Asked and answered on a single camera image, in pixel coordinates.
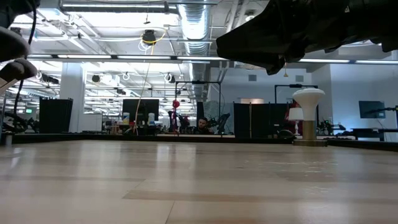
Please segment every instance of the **computer monitor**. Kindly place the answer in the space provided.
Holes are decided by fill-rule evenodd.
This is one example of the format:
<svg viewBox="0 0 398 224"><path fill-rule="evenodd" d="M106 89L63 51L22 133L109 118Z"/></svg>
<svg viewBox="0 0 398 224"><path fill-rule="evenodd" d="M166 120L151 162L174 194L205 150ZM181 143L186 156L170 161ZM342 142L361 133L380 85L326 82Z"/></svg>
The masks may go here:
<svg viewBox="0 0 398 224"><path fill-rule="evenodd" d="M360 101L359 102L359 112L362 119L385 119L386 112L373 112L376 110L384 109L383 101Z"/></svg>
<svg viewBox="0 0 398 224"><path fill-rule="evenodd" d="M136 118L138 101L139 100L123 100L123 113L130 114L130 121L134 121ZM159 120L159 100L141 100L137 120L145 120L145 117L147 117L149 113L155 114L155 121Z"/></svg>

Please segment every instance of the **ceiling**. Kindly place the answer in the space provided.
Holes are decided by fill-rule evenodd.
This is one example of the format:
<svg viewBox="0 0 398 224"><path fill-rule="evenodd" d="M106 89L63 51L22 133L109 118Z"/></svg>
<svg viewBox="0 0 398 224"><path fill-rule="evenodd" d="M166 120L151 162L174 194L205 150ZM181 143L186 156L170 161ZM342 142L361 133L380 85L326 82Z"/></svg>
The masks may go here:
<svg viewBox="0 0 398 224"><path fill-rule="evenodd" d="M115 55L186 55L184 47L184 36L181 29L180 16L177 14L165 13L146 13L145 4L141 4L142 12L123 12L107 9L103 12L97 12L97 7L91 7L85 12L61 11L55 9L53 0L44 1L42 7L38 10L37 28L32 43L33 54L115 54ZM118 3L132 3L137 1L118 1ZM256 16L266 7L268 1L259 0L222 0L218 4L211 5L210 14L210 36L207 41L210 45L208 55L216 56L217 37L226 33L228 24L232 21L233 27L246 22L248 16ZM110 6L115 1L79 1L79 3L106 4ZM237 4L236 14L232 15L233 5ZM12 27L21 28L22 35L27 39L30 34L32 24L32 15L22 15L17 17ZM141 35L145 30L154 30L158 41L153 48L147 50L141 45ZM381 59L390 56L381 51L378 45L369 45L358 43L352 46L344 46L331 54L324 52L314 52L306 55L307 58L335 58L335 59ZM51 76L62 82L62 62L32 62L41 74ZM164 97L172 96L175 87L174 84L165 81L165 75L171 74L177 80L190 81L189 64L187 63L126 63L126 62L85 62L82 65L87 71L87 90L86 102L93 101L89 96L120 96L116 90L112 90L112 85L126 88L137 88L138 90L128 91L127 96L142 97ZM312 64L298 63L290 65L290 68L306 68L311 72ZM101 79L116 80L113 82L92 81L93 75L99 75ZM57 97L59 95L59 86L51 83L45 83L38 75L24 83L24 90L28 93L24 95L25 101L36 101L40 94L45 96ZM99 90L98 87L109 87L108 90ZM140 88L156 88L157 91L142 91ZM181 97L187 97L192 94L189 85L188 91L182 91ZM109 106L107 102L99 98L100 105ZM192 108L195 107L194 101L191 101ZM98 104L87 103L87 111L100 111ZM107 110L108 114L118 114Z"/></svg>

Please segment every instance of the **white lamp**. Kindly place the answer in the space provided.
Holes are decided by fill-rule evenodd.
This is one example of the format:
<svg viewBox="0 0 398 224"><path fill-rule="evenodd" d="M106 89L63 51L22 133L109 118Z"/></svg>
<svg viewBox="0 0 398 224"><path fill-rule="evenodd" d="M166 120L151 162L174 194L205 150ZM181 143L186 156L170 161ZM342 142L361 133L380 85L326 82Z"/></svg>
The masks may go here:
<svg viewBox="0 0 398 224"><path fill-rule="evenodd" d="M303 139L314 141L315 135L315 109L319 100L325 95L325 92L316 88L307 88L296 91L293 99L299 103L303 109Z"/></svg>
<svg viewBox="0 0 398 224"><path fill-rule="evenodd" d="M289 110L289 121L295 121L295 129L296 133L295 135L299 135L299 121L302 121L304 119L303 116L303 109L301 108L291 108Z"/></svg>

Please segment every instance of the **wooden floor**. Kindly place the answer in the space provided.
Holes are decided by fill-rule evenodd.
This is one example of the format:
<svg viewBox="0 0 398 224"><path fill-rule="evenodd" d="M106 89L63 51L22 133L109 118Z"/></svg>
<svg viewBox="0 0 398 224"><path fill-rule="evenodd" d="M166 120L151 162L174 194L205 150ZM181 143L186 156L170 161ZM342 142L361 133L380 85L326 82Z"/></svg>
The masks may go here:
<svg viewBox="0 0 398 224"><path fill-rule="evenodd" d="M72 141L0 148L1 224L398 223L398 153Z"/></svg>

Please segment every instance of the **table lamp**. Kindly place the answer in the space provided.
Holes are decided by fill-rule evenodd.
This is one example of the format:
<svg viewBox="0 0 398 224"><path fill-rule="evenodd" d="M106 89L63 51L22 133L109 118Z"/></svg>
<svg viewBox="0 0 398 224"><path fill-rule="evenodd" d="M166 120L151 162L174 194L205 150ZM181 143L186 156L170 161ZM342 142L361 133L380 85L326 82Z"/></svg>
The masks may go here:
<svg viewBox="0 0 398 224"><path fill-rule="evenodd" d="M291 108L289 110L289 121L295 121L295 129L296 133L295 135L299 135L299 121L302 121L304 119L303 116L303 109L301 108Z"/></svg>
<svg viewBox="0 0 398 224"><path fill-rule="evenodd" d="M304 146L325 146L326 143L317 141L315 134L315 111L320 99L325 95L325 92L316 88L307 88L296 91L293 94L293 99L303 109L303 141L299 145Z"/></svg>

